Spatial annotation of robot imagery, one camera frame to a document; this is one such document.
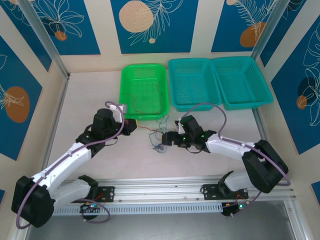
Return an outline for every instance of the blue backdrop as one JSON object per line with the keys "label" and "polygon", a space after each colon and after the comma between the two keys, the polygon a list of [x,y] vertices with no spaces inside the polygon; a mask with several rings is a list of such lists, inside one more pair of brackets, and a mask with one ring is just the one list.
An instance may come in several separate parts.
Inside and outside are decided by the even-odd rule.
{"label": "blue backdrop", "polygon": [[[150,43],[149,39],[152,37],[150,35],[146,35],[145,38],[143,37],[142,39],[137,40],[134,44],[132,43],[136,38],[130,38],[132,33],[122,26],[119,18],[121,8],[128,2],[137,1],[111,0],[114,22],[122,54],[190,52],[195,28],[198,0],[164,0],[163,6],[164,8],[167,7],[167,9],[163,9],[163,12],[159,12],[159,22],[156,20],[153,22],[154,28],[160,31],[160,35],[155,39],[155,43]],[[158,1],[141,0],[141,2],[148,6],[154,4],[153,8],[151,6],[150,8],[153,9],[152,13],[153,17],[155,17],[155,11],[159,9],[159,4],[157,4]]]}
{"label": "blue backdrop", "polygon": [[[0,37],[0,55],[0,85],[4,91],[15,86],[21,87],[27,92],[30,100],[30,110],[23,123],[14,122],[8,117],[6,108],[0,108],[0,153],[17,160],[42,87],[2,37]],[[0,101],[4,99],[1,92],[0,97]]]}
{"label": "blue backdrop", "polygon": [[299,152],[320,143],[320,17],[271,84]]}
{"label": "blue backdrop", "polygon": [[296,19],[296,16],[300,12],[301,8],[305,4],[306,0],[291,0],[286,10],[282,14],[278,24],[272,32],[268,42],[266,43],[260,58],[264,66],[267,65],[270,58],[274,54],[281,40],[286,35],[288,29],[290,28],[293,21]]}
{"label": "blue backdrop", "polygon": [[[273,0],[239,0],[238,3],[234,5],[228,5],[227,0],[225,0],[211,52],[251,51],[253,47],[244,47],[240,43],[242,33],[250,27],[246,19],[249,20],[250,18],[249,12],[251,16],[256,15],[252,10],[254,6],[257,7],[257,13],[259,9],[262,9],[264,3],[267,3],[266,6],[268,6],[272,1]],[[266,22],[268,18],[269,15],[264,17],[262,22]]]}
{"label": "blue backdrop", "polygon": [[2,199],[4,199],[4,196],[5,196],[5,191],[0,189],[0,205],[1,205]]}
{"label": "blue backdrop", "polygon": [[56,19],[55,14],[63,13],[59,20],[63,26],[59,27],[53,24],[51,28],[48,28],[48,24],[45,25],[49,31],[57,28],[61,32],[63,32],[63,29],[66,30],[66,40],[64,41],[58,40],[54,35],[51,35],[51,39],[61,55],[100,55],[84,0],[56,0],[55,2],[54,0],[36,0],[36,2],[43,10],[42,13],[38,13],[40,17],[43,17],[43,21],[48,16]]}
{"label": "blue backdrop", "polygon": [[44,68],[48,71],[52,60],[45,48],[42,46],[35,32],[29,26],[29,22],[24,18],[19,7],[11,3],[9,0],[0,0],[0,5],[18,29],[24,40],[28,43],[34,54],[40,60]]}
{"label": "blue backdrop", "polygon": [[[84,0],[35,0],[31,3],[60,55],[100,55]],[[0,4],[48,70],[51,59],[19,6],[9,0],[0,0]],[[66,38],[57,39],[57,31],[64,33]]]}

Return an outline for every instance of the orange circle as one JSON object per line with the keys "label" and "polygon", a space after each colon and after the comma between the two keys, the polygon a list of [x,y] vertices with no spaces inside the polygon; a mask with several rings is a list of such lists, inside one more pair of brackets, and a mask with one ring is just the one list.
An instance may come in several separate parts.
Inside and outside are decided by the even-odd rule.
{"label": "orange circle", "polygon": [[[13,101],[20,98],[23,98],[19,100],[20,104]],[[21,124],[27,120],[30,111],[30,99],[28,93],[22,87],[10,87],[4,95],[4,99],[8,101],[5,105],[6,114],[12,121]]]}
{"label": "orange circle", "polygon": [[307,106],[307,98],[303,95],[299,96],[296,100],[296,105],[301,110],[305,109]]}
{"label": "orange circle", "polygon": [[65,41],[67,40],[67,35],[63,32],[63,31],[56,31],[54,36],[56,37],[56,39],[58,39],[59,41]]}
{"label": "orange circle", "polygon": [[265,25],[265,22],[258,22],[254,26],[250,26],[244,30],[240,37],[241,46],[245,48],[254,47]]}

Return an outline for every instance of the plastic basket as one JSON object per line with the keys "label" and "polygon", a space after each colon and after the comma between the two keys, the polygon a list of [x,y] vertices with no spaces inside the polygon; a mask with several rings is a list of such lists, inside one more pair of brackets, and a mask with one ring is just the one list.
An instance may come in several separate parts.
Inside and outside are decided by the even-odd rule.
{"label": "plastic basket", "polygon": [[128,119],[155,120],[169,112],[167,71],[160,64],[133,64],[121,73],[119,102]]}
{"label": "plastic basket", "polygon": [[255,60],[249,56],[219,57],[212,67],[226,110],[255,109],[274,98]]}
{"label": "plastic basket", "polygon": [[[222,103],[218,82],[209,59],[172,59],[168,68],[171,101],[177,111],[186,112],[200,103]],[[203,105],[195,111],[208,111],[212,108],[210,105]]]}

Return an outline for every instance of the beige circle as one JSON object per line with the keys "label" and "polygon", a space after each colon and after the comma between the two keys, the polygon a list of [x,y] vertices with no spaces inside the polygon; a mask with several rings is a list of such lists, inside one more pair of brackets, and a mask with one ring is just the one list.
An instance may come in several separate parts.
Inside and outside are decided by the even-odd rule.
{"label": "beige circle", "polygon": [[14,5],[18,5],[17,0],[8,0],[10,3],[14,4]]}
{"label": "beige circle", "polygon": [[238,0],[226,0],[226,4],[228,5],[234,5],[238,2]]}
{"label": "beige circle", "polygon": [[128,1],[119,12],[120,23],[131,33],[140,33],[154,23],[154,15],[150,8],[141,1]]}

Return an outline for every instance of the white arm segment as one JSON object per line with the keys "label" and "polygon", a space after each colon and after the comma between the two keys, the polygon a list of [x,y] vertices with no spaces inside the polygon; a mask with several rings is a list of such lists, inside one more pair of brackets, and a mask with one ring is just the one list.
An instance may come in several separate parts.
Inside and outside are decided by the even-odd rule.
{"label": "white arm segment", "polygon": [[[40,177],[45,176],[45,172],[47,172],[52,166],[58,162],[61,158],[63,158],[66,155],[70,155],[71,151],[83,146],[82,143],[74,143],[72,147],[66,152],[64,155],[62,155],[58,160],[56,160],[54,163],[52,163],[50,166],[48,166],[46,169],[42,170],[41,172],[33,175],[33,181],[36,182],[39,180]],[[47,186],[47,190],[49,191],[49,194],[51,197],[53,197],[53,194],[56,192],[59,185],[74,171],[76,170],[80,165],[84,164],[85,162],[89,161],[91,159],[91,150],[87,149],[86,147],[77,151],[72,156],[69,156],[66,160],[64,160],[62,163],[60,163],[52,172],[50,172],[49,175],[46,176],[45,179],[43,179],[39,185]]]}
{"label": "white arm segment", "polygon": [[[217,133],[213,134],[208,138],[206,147],[211,153],[222,154],[229,158],[242,162],[244,153],[249,152],[250,149],[238,144],[223,141],[222,139],[219,138]],[[255,147],[255,144],[253,142],[246,142],[245,144],[251,147]],[[232,192],[236,192],[239,189],[254,188],[246,170],[234,171],[225,179],[224,183]]]}
{"label": "white arm segment", "polygon": [[81,179],[77,179],[74,182],[59,187],[57,191],[51,196],[55,200],[53,206],[57,210],[62,208],[75,200],[84,199],[88,196],[90,191],[89,184]]}
{"label": "white arm segment", "polygon": [[[229,158],[242,162],[242,156],[245,152],[249,152],[250,149],[231,142],[223,141],[222,139],[219,138],[217,133],[208,138],[208,141],[205,144],[210,153],[222,154]],[[253,142],[246,142],[245,144],[255,147],[255,144]]]}
{"label": "white arm segment", "polygon": [[246,170],[234,171],[226,177],[224,183],[232,192],[236,192],[239,189],[255,188]]}

